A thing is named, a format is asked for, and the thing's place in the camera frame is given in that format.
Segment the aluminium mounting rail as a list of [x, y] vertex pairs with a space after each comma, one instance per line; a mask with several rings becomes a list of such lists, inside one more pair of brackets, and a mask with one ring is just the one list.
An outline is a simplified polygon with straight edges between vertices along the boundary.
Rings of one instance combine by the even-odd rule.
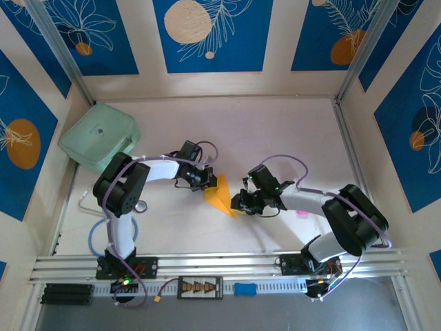
[[[157, 257], [157, 280], [180, 275], [222, 276], [226, 279], [280, 278], [278, 257], [282, 252], [144, 254]], [[97, 258], [93, 255], [56, 255], [37, 257], [30, 283], [86, 283], [96, 279]], [[363, 254], [353, 277], [404, 276], [408, 274], [406, 257], [397, 249], [370, 250]]]

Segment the blue sponge block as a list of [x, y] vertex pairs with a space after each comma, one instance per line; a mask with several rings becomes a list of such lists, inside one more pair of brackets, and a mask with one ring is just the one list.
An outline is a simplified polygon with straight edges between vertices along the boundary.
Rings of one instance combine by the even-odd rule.
[[255, 283], [239, 283], [234, 284], [234, 296], [237, 297], [254, 297], [257, 295], [257, 285]]

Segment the black ribbed box stack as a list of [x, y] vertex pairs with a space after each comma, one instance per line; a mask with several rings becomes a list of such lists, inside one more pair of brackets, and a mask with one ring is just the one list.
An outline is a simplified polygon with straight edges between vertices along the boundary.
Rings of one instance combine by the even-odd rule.
[[94, 286], [88, 284], [47, 283], [41, 297], [43, 305], [91, 304]]

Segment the yellow cloth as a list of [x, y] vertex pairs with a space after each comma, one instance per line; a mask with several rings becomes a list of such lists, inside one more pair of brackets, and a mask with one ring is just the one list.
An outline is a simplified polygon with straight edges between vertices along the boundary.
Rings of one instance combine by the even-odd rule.
[[208, 188], [203, 193], [204, 200], [224, 214], [236, 219], [236, 212], [231, 208], [231, 194], [226, 174], [217, 176], [217, 186]]

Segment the mint green zip case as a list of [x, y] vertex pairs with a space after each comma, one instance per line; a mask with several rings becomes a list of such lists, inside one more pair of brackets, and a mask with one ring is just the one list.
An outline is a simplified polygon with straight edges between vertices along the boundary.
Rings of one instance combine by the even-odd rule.
[[129, 153], [140, 138], [134, 117], [97, 103], [59, 139], [59, 146], [79, 165], [101, 174], [116, 153]]

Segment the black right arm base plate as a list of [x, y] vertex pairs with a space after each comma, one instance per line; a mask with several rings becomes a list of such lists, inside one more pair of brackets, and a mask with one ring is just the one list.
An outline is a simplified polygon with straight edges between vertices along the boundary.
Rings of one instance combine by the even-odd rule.
[[317, 262], [301, 254], [282, 254], [278, 260], [283, 276], [340, 276], [342, 274], [338, 257], [328, 259], [325, 262]]

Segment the aluminium frame post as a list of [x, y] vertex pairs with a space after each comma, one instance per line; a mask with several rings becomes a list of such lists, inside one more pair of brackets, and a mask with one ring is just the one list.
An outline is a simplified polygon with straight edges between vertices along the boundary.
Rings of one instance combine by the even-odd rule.
[[76, 87], [85, 102], [89, 106], [93, 106], [96, 100], [85, 84], [78, 65], [45, 6], [39, 0], [23, 0], [23, 3], [71, 83]]
[[387, 27], [390, 18], [398, 7], [400, 0], [381, 0], [377, 13], [373, 16], [371, 24], [362, 40], [353, 61], [349, 65], [349, 69], [341, 86], [335, 95], [335, 102], [338, 106], [342, 105], [345, 97], [349, 94], [353, 84], [365, 67], [365, 64], [371, 53], [373, 52], [379, 38], [382, 36], [384, 29]]

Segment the black power distribution board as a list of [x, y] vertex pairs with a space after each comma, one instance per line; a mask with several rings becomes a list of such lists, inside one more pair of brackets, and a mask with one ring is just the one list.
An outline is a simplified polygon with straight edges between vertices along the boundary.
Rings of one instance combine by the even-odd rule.
[[177, 298], [221, 300], [223, 299], [223, 278], [210, 276], [180, 276], [178, 278]]

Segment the aluminium side rail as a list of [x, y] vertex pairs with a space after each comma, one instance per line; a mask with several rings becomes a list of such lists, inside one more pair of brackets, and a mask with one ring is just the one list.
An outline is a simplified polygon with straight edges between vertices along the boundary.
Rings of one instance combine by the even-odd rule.
[[61, 204], [61, 208], [59, 210], [59, 217], [57, 219], [57, 224], [54, 229], [54, 236], [52, 238], [49, 255], [54, 256], [57, 253], [59, 246], [59, 239], [61, 238], [62, 227], [65, 220], [67, 208], [72, 196], [72, 192], [75, 187], [76, 176], [79, 171], [79, 164], [75, 161], [69, 161], [68, 166], [66, 168], [66, 189], [63, 195], [63, 200]]
[[[349, 126], [347, 125], [347, 122], [345, 120], [345, 116], [343, 114], [342, 108], [340, 104], [332, 99], [332, 108], [334, 110], [335, 118], [340, 130], [340, 135], [342, 137], [342, 141], [345, 146], [345, 150], [347, 153], [347, 157], [349, 160], [349, 164], [351, 167], [351, 171], [354, 178], [354, 183], [360, 191], [366, 196], [366, 199], [373, 203], [373, 198], [371, 196], [371, 193], [367, 187], [367, 183], [365, 181], [364, 175], [361, 170], [360, 162], [358, 155], [356, 153], [355, 145], [353, 144], [353, 140], [351, 138], [351, 134], [349, 131]], [[367, 249], [374, 249], [374, 248], [388, 248], [387, 241], [382, 238], [378, 232], [371, 227], [371, 224], [368, 221], [365, 221], [360, 215], [354, 215], [353, 219], [356, 220], [356, 224], [361, 226], [362, 235], [364, 234], [376, 234], [377, 238], [374, 242], [371, 243], [371, 245], [367, 246]]]

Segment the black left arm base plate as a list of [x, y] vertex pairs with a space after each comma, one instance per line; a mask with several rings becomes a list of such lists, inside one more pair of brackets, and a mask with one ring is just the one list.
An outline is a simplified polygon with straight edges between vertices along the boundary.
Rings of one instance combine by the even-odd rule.
[[[134, 278], [134, 275], [118, 260], [117, 267], [113, 267], [104, 257], [99, 257], [96, 269], [96, 278], [98, 280], [120, 279], [128, 276]], [[137, 273], [141, 279], [155, 279], [158, 270], [157, 257], [132, 257], [128, 259], [127, 264]]]

